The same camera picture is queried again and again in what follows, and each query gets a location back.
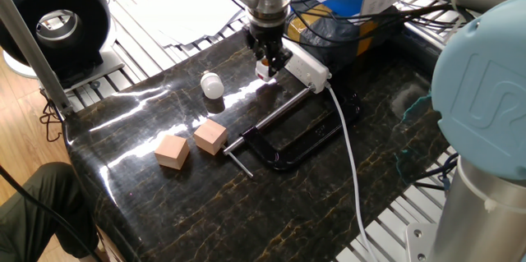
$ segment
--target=wooden floor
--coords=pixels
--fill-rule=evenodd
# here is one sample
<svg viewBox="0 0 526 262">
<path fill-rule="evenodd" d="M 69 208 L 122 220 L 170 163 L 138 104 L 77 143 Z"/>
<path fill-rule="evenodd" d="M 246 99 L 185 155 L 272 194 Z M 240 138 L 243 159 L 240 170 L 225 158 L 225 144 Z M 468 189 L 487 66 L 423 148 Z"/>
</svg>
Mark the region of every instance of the wooden floor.
<svg viewBox="0 0 526 262">
<path fill-rule="evenodd" d="M 25 182 L 44 163 L 69 163 L 62 137 L 53 143 L 46 141 L 46 127 L 39 122 L 45 104 L 38 82 L 18 76 L 0 57 L 0 164 L 19 183 Z M 59 124 L 52 124 L 50 136 L 54 138 L 60 131 Z M 14 193 L 0 178 L 0 204 Z M 78 260 L 66 254 L 53 236 L 39 261 Z"/>
</svg>

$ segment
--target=white paper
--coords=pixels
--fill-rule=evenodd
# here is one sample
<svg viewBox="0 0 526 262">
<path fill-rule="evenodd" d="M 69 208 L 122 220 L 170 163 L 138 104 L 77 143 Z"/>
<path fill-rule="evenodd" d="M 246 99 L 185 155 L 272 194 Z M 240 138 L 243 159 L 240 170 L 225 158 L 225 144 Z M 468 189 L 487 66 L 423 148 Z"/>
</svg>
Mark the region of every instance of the white paper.
<svg viewBox="0 0 526 262">
<path fill-rule="evenodd" d="M 231 0 L 148 0 L 133 11 L 146 29 L 159 36 L 161 45 L 189 44 L 216 35 L 239 12 Z"/>
</svg>

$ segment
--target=ur logo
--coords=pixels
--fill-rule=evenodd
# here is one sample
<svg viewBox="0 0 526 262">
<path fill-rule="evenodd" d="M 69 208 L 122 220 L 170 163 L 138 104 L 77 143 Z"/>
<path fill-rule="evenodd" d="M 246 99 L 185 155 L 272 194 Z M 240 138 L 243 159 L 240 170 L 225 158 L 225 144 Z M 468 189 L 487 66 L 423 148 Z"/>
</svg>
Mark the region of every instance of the ur logo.
<svg viewBox="0 0 526 262">
<path fill-rule="evenodd" d="M 452 113 L 491 145 L 515 154 L 526 148 L 526 76 L 474 54 Z"/>
</svg>

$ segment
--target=table top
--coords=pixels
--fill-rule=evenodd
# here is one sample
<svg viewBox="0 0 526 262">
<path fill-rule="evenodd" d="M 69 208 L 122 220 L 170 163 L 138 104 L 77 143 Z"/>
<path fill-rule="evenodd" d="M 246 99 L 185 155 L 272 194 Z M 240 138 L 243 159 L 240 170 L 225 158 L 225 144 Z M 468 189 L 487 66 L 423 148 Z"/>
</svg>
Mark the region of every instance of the table top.
<svg viewBox="0 0 526 262">
<path fill-rule="evenodd" d="M 126 260 L 325 261 L 358 234 L 343 134 L 291 172 L 269 170 L 250 150 L 237 150 L 253 180 L 231 159 L 196 147 L 192 134 L 206 118 L 226 126 L 233 142 L 304 88 L 286 71 L 268 85 L 258 80 L 243 44 L 237 33 L 66 120 L 68 153 L 95 220 Z M 222 103 L 202 94 L 205 70 L 221 76 Z M 428 81 L 399 52 L 379 47 L 337 78 L 362 100 L 349 132 L 369 223 L 447 143 Z M 330 103 L 313 94 L 266 138 L 285 146 Z M 154 150 L 166 134 L 188 138 L 181 171 L 157 164 Z"/>
</svg>

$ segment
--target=metal bracket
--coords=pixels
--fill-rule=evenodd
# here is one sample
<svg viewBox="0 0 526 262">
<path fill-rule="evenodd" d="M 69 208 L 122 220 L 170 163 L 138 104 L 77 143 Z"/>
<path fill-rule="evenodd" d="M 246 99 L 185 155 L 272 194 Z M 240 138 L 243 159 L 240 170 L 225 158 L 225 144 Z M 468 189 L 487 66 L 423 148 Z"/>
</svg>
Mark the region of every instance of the metal bracket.
<svg viewBox="0 0 526 262">
<path fill-rule="evenodd" d="M 435 243 L 438 224 L 411 223 L 405 230 L 408 262 L 426 261 Z"/>
</svg>

